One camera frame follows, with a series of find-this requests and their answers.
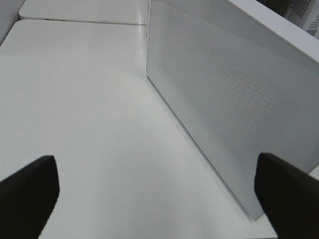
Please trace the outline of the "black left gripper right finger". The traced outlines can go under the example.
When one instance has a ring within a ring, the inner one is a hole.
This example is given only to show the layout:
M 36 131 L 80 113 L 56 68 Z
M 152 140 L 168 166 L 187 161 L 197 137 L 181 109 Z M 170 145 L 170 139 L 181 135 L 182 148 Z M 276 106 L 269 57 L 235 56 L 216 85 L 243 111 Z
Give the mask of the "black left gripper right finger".
M 278 238 L 319 237 L 317 179 L 271 153 L 260 153 L 254 191 Z

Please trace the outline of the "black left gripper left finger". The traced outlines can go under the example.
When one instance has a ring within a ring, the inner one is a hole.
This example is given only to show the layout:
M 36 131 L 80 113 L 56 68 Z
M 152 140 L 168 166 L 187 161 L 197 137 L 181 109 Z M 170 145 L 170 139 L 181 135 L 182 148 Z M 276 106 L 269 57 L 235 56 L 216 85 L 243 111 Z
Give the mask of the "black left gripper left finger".
M 0 237 L 37 239 L 60 193 L 54 156 L 42 156 L 0 182 Z

